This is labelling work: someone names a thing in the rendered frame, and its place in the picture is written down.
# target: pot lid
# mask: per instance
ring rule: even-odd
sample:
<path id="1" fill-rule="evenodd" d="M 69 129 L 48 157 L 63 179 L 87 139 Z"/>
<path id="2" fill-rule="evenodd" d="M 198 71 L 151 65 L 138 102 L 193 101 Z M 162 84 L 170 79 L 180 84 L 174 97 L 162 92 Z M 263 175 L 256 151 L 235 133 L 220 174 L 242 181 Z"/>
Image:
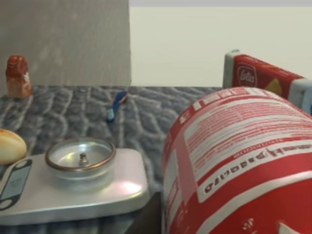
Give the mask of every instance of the pot lid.
<path id="1" fill-rule="evenodd" d="M 108 163 L 116 153 L 109 141 L 78 137 L 52 146 L 45 155 L 48 166 L 61 171 L 86 171 Z"/>

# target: egg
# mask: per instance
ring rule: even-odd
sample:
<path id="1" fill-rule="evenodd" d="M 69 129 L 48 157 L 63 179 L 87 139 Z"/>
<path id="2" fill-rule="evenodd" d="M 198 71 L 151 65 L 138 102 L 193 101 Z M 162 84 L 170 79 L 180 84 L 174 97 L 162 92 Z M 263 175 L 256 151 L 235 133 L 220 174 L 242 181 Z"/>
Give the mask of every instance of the egg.
<path id="1" fill-rule="evenodd" d="M 0 129 L 0 165 L 19 161 L 25 157 L 27 146 L 17 134 Z"/>

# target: brown spice container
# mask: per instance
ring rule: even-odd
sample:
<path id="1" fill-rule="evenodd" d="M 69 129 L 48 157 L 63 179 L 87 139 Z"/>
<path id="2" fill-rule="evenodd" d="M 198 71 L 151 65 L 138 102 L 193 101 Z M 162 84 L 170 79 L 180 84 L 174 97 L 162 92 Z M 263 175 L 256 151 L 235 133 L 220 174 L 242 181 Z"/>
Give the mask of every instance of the brown spice container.
<path id="1" fill-rule="evenodd" d="M 8 95 L 12 98 L 26 98 L 31 95 L 28 66 L 23 56 L 10 56 L 5 71 Z"/>

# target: lid rim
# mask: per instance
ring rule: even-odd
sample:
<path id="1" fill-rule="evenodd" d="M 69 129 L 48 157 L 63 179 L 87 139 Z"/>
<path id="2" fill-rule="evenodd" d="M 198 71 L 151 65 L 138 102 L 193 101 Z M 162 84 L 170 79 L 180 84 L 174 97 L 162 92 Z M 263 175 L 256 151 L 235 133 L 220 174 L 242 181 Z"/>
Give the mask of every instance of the lid rim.
<path id="1" fill-rule="evenodd" d="M 86 167 L 65 167 L 65 166 L 60 166 L 54 162 L 52 162 L 49 158 L 51 152 L 61 143 L 66 143 L 66 142 L 79 142 L 79 141 L 88 141 L 88 140 L 99 140 L 99 141 L 103 141 L 105 143 L 107 143 L 109 146 L 110 146 L 110 155 L 103 159 L 102 161 L 98 162 L 98 163 L 95 163 L 95 164 L 92 164 L 90 166 L 86 166 Z M 94 170 L 94 169 L 97 169 L 101 166 L 104 166 L 105 164 L 109 163 L 116 155 L 116 147 L 113 143 L 111 143 L 110 141 L 108 140 L 105 140 L 105 139 L 101 139 L 101 138 L 97 138 L 97 137 L 75 137 L 75 138 L 68 138 L 68 139 L 64 139 L 60 142 L 57 142 L 55 144 L 53 144 L 48 150 L 47 152 L 45 153 L 45 162 L 46 164 L 53 168 L 53 169 L 56 169 L 58 171 L 64 171 L 64 172 L 83 172 L 83 171 L 89 171 L 89 170 Z"/>

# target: silver scale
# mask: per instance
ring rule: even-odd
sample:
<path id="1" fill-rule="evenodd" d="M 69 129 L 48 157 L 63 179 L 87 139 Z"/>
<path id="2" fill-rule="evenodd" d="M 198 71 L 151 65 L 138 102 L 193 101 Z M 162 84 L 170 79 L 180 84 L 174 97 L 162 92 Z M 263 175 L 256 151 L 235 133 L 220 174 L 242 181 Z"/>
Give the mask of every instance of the silver scale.
<path id="1" fill-rule="evenodd" d="M 149 200 L 141 154 L 80 137 L 12 164 L 0 182 L 0 225 L 118 215 Z"/>

